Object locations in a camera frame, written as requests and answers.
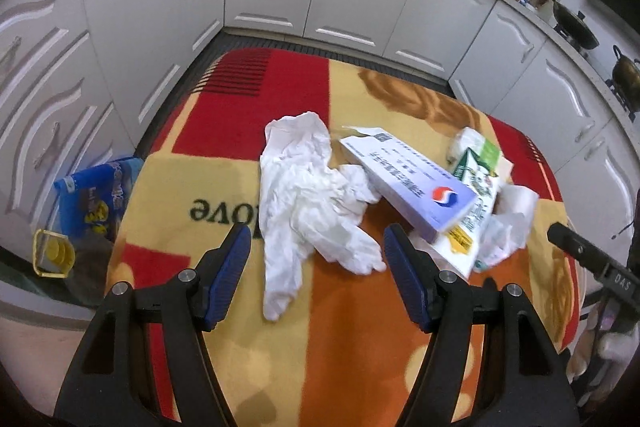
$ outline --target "blue plastic packaging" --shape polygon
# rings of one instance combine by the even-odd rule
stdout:
[[[55,181],[60,232],[74,239],[89,229],[115,241],[142,165],[140,158],[123,158]]]

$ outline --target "yellow label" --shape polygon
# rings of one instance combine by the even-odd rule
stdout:
[[[465,255],[469,253],[473,241],[468,233],[462,230],[460,226],[456,225],[453,227],[450,232],[447,233],[447,237],[449,237],[451,251],[454,253],[464,253]]]

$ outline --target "table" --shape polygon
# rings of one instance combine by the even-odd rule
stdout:
[[[254,233],[252,253],[226,319],[205,336],[212,365],[239,426],[392,426],[428,344],[410,322],[391,273],[360,277],[315,255],[298,297],[276,323],[262,317],[264,260],[258,158],[271,120],[315,111],[344,163],[345,125],[379,126],[440,165],[450,140],[473,127],[514,163],[512,179],[541,197],[527,248],[491,276],[518,283],[558,349],[574,337],[580,311],[576,266],[546,241],[566,223],[554,176],[535,145],[510,126],[446,95],[343,62],[273,49],[228,52],[215,61],[165,124],[134,188],[114,248],[107,286],[164,283],[217,247],[231,223]],[[386,225],[408,227],[385,200],[362,227],[377,241]],[[164,415],[175,417],[161,327],[150,352]],[[456,417],[470,412],[482,327],[474,327]]]

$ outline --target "crumpled white glove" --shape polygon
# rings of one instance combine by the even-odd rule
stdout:
[[[589,312],[587,326],[580,335],[566,367],[566,375],[569,382],[574,381],[575,378],[580,377],[587,370],[593,349],[594,328],[598,323],[598,314],[601,307],[602,304],[599,303]],[[612,326],[615,316],[611,311],[615,313],[614,308],[614,306],[607,306],[600,326],[601,331],[606,331]],[[600,385],[591,393],[590,402],[600,403],[609,396],[609,393],[616,386],[626,367],[631,362],[636,349],[638,349],[639,340],[638,324],[628,333],[605,333],[600,338],[598,346],[596,346],[596,353],[602,359],[610,360],[611,365]]]
[[[313,112],[284,116],[264,130],[260,156],[260,232],[264,238],[262,313],[275,321],[300,286],[302,262],[315,250],[329,263],[368,275],[384,271],[380,245],[358,228],[380,195],[359,165],[328,167],[329,131]]]

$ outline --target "red white and blue logo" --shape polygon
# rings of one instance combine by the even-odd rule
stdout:
[[[445,206],[446,208],[458,203],[458,194],[449,187],[434,188],[431,198],[433,198],[433,201],[439,204],[439,206]]]

